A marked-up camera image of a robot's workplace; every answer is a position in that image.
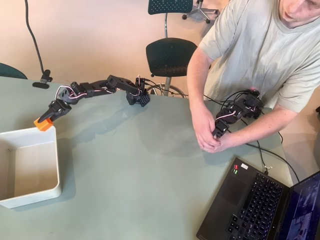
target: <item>laptop screen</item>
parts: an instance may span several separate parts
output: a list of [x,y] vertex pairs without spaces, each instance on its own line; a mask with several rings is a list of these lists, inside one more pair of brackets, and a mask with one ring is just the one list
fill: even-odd
[[320,220],[320,172],[293,188],[280,240],[316,240]]

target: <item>gray t-shirt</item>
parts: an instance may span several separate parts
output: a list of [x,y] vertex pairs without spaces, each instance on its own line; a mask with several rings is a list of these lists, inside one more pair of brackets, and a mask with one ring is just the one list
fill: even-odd
[[199,47],[221,57],[204,90],[217,100],[256,88],[267,107],[298,113],[320,84],[320,18],[287,28],[279,0],[231,0]]

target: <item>sticker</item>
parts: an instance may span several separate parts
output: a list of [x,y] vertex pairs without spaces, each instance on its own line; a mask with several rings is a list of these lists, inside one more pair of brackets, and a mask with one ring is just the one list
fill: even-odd
[[241,167],[244,168],[245,170],[248,170],[248,166],[243,163],[241,164]]

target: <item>laptop keyboard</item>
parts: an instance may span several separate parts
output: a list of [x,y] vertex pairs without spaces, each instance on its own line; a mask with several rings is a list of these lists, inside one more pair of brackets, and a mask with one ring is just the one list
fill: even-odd
[[266,240],[283,187],[257,173],[238,215],[227,231],[229,240]]

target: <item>light green table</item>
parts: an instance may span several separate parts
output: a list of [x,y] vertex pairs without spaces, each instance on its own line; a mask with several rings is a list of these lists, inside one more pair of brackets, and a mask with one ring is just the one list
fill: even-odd
[[[33,127],[58,86],[0,77],[0,132]],[[201,151],[182,98],[152,96],[142,108],[119,91],[83,99],[54,123],[62,195],[0,207],[2,240],[193,240],[235,156],[262,170],[249,146]],[[260,144],[284,157],[277,134]],[[263,157],[270,176],[291,186],[287,165]]]

